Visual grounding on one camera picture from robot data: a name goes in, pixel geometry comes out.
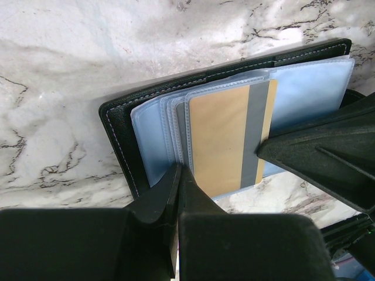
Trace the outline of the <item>black leather card holder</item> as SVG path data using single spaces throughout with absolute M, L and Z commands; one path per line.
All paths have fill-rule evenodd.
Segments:
M 313 121 L 360 98 L 347 86 L 352 41 L 246 59 L 132 90 L 99 116 L 133 198 L 175 163 L 212 197 L 279 172 L 256 155 L 278 130 Z

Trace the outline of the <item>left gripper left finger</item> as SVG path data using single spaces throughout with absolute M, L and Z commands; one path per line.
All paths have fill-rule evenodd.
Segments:
M 170 280 L 181 166 L 123 208 L 1 211 L 2 280 Z

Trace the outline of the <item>gold credit card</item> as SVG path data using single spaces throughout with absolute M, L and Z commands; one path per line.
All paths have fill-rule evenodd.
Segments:
M 277 80 L 229 83 L 186 97 L 191 167 L 210 197 L 259 183 L 265 162 L 256 151 L 268 138 Z

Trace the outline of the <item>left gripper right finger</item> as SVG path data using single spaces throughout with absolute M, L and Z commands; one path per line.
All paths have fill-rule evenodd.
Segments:
M 181 280 L 333 280 L 320 230 L 298 214 L 228 214 L 179 179 Z

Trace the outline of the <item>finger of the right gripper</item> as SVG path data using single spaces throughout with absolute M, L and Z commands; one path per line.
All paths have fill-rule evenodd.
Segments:
M 257 155 L 361 213 L 374 212 L 374 94 L 274 134 Z

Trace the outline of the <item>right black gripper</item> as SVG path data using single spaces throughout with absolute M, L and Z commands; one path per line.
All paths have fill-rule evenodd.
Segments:
M 321 229 L 334 270 L 357 262 L 353 280 L 374 280 L 374 214 L 359 214 Z

